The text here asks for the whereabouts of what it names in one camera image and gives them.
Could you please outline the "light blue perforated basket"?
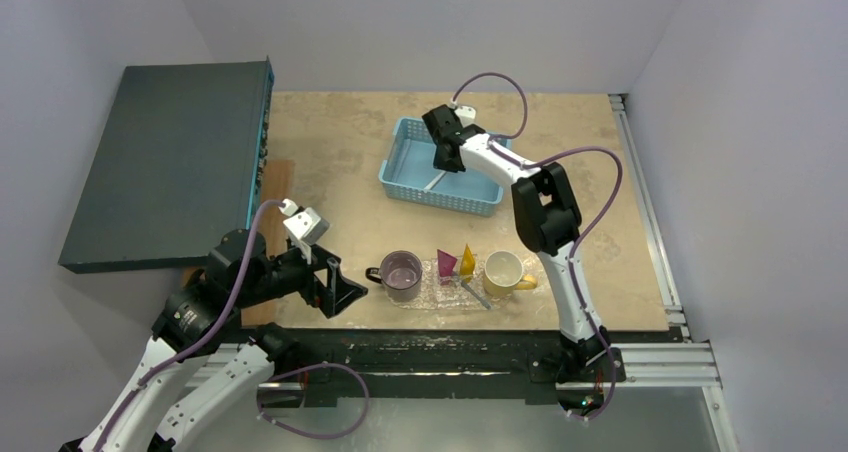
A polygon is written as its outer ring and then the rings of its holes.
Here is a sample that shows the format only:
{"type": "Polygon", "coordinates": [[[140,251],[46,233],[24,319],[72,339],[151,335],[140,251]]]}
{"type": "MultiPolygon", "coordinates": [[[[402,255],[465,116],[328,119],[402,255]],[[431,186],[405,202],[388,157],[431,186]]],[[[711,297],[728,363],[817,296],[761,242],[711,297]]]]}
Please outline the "light blue perforated basket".
{"type": "Polygon", "coordinates": [[[478,171],[446,172],[432,190],[423,189],[441,172],[433,166],[434,154],[435,145],[421,119],[398,119],[390,151],[378,172],[386,195],[419,205],[492,216],[503,200],[503,187],[478,171]]]}

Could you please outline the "purple translucent mug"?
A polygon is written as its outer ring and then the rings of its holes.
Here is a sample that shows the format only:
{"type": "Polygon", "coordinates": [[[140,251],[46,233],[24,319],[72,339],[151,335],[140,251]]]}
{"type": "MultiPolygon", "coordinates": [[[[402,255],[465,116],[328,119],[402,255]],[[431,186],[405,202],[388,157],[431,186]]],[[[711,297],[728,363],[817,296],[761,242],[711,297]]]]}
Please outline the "purple translucent mug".
{"type": "Polygon", "coordinates": [[[368,280],[381,284],[388,297],[396,302],[409,302],[421,290],[423,267],[412,252],[398,250],[387,254],[378,267],[365,271],[368,280]]]}

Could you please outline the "pink toothpaste tube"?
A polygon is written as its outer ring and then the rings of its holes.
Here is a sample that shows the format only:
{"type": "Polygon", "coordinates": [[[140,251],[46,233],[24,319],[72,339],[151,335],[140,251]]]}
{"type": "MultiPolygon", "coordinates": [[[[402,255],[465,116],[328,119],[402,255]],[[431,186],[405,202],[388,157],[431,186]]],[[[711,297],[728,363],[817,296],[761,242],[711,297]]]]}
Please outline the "pink toothpaste tube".
{"type": "Polygon", "coordinates": [[[437,274],[441,286],[451,283],[454,277],[458,258],[444,250],[437,250],[437,274]]]}

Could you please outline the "clear textured oval tray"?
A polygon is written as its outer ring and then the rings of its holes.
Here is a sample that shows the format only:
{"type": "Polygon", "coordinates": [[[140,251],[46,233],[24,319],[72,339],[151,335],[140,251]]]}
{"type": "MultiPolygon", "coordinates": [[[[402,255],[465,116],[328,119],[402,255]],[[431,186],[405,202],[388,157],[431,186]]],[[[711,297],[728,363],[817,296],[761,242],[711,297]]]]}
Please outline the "clear textured oval tray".
{"type": "MultiPolygon", "coordinates": [[[[408,310],[437,310],[437,311],[477,311],[486,310],[474,297],[463,290],[456,282],[455,277],[450,284],[441,286],[438,282],[437,259],[427,259],[422,262],[423,275],[419,295],[409,302],[389,301],[402,309],[408,310]]],[[[491,310],[506,306],[511,296],[493,297],[483,289],[483,268],[477,265],[473,279],[469,282],[471,287],[483,295],[492,305],[491,310]]]]}

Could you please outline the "yellow toothpaste tube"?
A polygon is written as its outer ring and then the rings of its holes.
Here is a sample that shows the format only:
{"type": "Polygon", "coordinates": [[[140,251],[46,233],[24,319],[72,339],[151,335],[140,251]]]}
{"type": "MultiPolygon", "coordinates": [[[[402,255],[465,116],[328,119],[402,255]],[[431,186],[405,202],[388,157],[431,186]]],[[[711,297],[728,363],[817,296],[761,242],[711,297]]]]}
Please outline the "yellow toothpaste tube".
{"type": "Polygon", "coordinates": [[[465,245],[463,255],[459,262],[458,275],[462,282],[469,283],[475,274],[476,256],[473,254],[470,246],[465,245]]]}

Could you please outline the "grey toothbrush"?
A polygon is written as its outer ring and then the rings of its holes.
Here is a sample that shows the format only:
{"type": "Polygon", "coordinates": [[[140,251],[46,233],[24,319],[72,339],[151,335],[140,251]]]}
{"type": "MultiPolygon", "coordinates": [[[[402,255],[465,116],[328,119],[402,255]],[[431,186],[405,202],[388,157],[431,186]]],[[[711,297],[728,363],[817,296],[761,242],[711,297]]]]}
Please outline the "grey toothbrush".
{"type": "Polygon", "coordinates": [[[461,276],[455,276],[457,284],[466,292],[468,292],[472,297],[474,297],[486,310],[491,310],[491,303],[480,293],[476,292],[471,285],[466,282],[461,276]]]}

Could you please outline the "yellow mug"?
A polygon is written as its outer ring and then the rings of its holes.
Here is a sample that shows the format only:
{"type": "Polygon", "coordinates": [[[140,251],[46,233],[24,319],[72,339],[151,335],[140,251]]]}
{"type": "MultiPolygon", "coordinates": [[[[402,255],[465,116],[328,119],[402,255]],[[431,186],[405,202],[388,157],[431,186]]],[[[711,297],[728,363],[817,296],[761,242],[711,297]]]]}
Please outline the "yellow mug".
{"type": "Polygon", "coordinates": [[[495,251],[484,262],[483,289],[493,297],[506,297],[515,291],[533,290],[538,280],[525,273],[520,258],[509,251],[495,251]]]}

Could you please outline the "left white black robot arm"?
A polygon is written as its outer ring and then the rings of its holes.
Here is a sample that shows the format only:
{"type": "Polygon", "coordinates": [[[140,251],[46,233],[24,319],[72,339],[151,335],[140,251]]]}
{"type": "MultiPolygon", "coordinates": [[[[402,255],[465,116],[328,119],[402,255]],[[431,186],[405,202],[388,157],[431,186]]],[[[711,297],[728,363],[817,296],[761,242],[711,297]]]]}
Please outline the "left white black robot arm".
{"type": "Polygon", "coordinates": [[[242,309],[290,294],[327,317],[367,295],[341,272],[341,260],[316,246],[269,257],[261,234],[236,229],[211,250],[205,268],[172,293],[130,380],[95,429],[63,451],[184,451],[239,395],[264,382],[289,381],[305,392],[311,376],[334,363],[306,351],[276,323],[255,327],[236,356],[192,392],[187,382],[242,327],[242,309]]]}

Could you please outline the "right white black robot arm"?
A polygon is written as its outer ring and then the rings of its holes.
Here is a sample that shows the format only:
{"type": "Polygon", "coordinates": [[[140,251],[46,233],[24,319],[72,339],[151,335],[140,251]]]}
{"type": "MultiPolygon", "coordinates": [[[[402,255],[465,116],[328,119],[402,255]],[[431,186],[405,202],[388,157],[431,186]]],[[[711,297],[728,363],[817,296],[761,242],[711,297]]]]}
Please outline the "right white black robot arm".
{"type": "Polygon", "coordinates": [[[564,167],[517,155],[478,125],[464,125],[447,105],[426,112],[422,120],[436,146],[435,168],[451,173],[473,169],[510,189],[518,237],[537,254],[555,300],[562,369],[584,379],[599,368],[601,358],[614,366],[609,334],[591,305],[577,257],[582,215],[564,167]]]}

